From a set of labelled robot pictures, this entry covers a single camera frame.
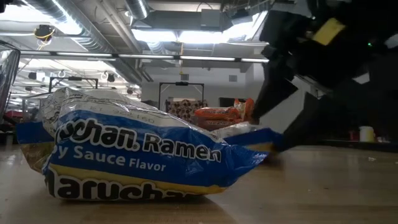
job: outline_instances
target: exposed ductwork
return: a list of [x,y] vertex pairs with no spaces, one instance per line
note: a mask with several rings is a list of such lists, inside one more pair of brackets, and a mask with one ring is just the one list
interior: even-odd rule
[[[74,38],[73,40],[80,44],[89,52],[94,53],[113,53],[115,49],[91,23],[91,21],[80,11],[80,9],[71,0],[22,0],[27,5],[55,19],[56,26],[65,25],[71,20],[81,28],[81,35],[85,38]],[[135,68],[128,63],[116,59],[113,62],[106,62],[113,66],[120,75],[130,83],[140,83],[142,78]]]
[[135,19],[145,19],[149,15],[149,6],[145,0],[124,0],[131,16]]

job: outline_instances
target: table surface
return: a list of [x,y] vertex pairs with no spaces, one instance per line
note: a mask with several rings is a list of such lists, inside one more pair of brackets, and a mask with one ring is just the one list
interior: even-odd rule
[[398,223],[398,154],[290,149],[222,194],[192,202],[51,197],[18,146],[0,149],[0,223]]

